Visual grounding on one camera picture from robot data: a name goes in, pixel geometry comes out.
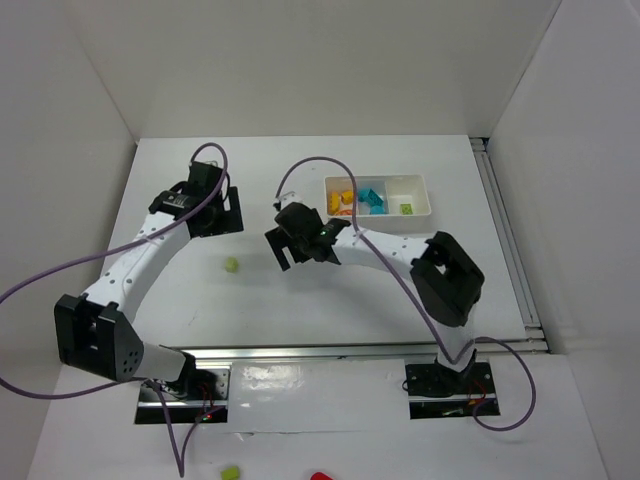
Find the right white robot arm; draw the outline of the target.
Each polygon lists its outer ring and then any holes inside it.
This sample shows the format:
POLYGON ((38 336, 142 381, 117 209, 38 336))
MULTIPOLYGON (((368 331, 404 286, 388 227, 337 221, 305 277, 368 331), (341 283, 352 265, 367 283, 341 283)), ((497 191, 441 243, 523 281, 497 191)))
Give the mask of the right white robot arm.
POLYGON ((265 234, 282 270, 296 263, 368 267, 390 273, 427 324, 438 345, 437 363, 460 374, 475 360, 472 312, 485 276, 453 236, 411 238, 360 228, 300 201, 277 200, 276 227, 265 234))

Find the small yellow lego brick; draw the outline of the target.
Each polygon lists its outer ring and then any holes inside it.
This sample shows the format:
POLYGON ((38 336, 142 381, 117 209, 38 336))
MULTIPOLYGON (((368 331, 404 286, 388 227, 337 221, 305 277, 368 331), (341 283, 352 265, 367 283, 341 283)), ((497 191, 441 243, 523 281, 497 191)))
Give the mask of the small yellow lego brick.
POLYGON ((345 205, 352 204, 354 201, 354 193, 352 190, 347 190, 341 193, 341 202, 345 205))

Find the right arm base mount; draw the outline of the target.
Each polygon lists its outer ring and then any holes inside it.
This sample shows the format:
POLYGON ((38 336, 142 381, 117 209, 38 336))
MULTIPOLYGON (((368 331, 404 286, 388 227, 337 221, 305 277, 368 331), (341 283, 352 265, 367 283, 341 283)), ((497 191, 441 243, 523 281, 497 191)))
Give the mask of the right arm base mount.
POLYGON ((405 365, 401 388, 408 396, 411 420, 499 416, 491 366, 476 362, 466 372, 450 373, 436 362, 405 365))

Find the long teal lego brick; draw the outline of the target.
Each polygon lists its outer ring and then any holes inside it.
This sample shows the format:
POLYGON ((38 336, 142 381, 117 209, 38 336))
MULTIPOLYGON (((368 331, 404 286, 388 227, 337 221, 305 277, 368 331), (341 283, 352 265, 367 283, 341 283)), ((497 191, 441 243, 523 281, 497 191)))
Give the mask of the long teal lego brick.
POLYGON ((358 201, 366 203, 371 207, 382 206, 384 203, 384 200, 371 188, 359 190, 358 201))

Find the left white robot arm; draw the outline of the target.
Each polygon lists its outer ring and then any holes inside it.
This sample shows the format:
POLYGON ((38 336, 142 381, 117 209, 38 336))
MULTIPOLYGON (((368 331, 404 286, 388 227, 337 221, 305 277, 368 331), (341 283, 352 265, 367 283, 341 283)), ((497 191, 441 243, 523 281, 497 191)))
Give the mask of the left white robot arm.
POLYGON ((187 180, 151 203, 133 248, 79 296, 62 296, 54 307, 60 360, 117 382, 153 379, 176 390, 209 378, 181 350, 141 340, 133 323, 155 281, 192 239, 240 232, 238 190, 221 192, 226 172, 194 161, 187 180))

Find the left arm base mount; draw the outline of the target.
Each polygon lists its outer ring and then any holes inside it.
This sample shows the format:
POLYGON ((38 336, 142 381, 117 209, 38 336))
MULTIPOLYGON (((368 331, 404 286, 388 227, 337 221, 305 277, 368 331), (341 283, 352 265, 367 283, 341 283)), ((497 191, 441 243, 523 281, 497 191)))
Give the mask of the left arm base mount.
MULTIPOLYGON (((168 386, 160 384, 171 422, 178 425, 192 424, 205 415, 206 424, 224 424, 228 421, 228 394, 231 380, 229 366, 210 369, 214 381, 199 381, 189 393, 176 393, 168 386)), ((159 395, 149 385, 142 385, 134 416, 136 425, 159 425, 165 423, 159 395)))

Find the yellow lego long brick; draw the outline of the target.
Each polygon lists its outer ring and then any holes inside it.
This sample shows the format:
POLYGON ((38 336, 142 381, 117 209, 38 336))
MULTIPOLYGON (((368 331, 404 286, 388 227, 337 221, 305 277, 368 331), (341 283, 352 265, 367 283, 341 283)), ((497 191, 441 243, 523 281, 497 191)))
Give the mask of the yellow lego long brick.
POLYGON ((341 195, 338 192, 330 192, 327 200, 327 211, 330 215, 334 215, 340 210, 341 195))

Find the green lego printed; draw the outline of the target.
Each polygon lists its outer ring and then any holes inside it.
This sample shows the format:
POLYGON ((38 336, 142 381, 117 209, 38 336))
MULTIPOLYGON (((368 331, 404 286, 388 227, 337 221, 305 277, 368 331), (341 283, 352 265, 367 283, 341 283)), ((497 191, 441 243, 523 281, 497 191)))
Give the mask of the green lego printed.
POLYGON ((400 213, 402 215, 413 215, 414 211, 412 205, 410 203, 402 203, 400 205, 400 213))

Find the small green lego cube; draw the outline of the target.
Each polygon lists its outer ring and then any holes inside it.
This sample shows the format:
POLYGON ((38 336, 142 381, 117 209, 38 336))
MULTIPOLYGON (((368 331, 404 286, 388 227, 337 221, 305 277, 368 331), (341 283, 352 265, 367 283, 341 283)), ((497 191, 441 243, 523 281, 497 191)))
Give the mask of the small green lego cube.
POLYGON ((239 269, 239 261, 236 257, 227 257, 224 263, 224 269, 229 273, 236 273, 239 269))

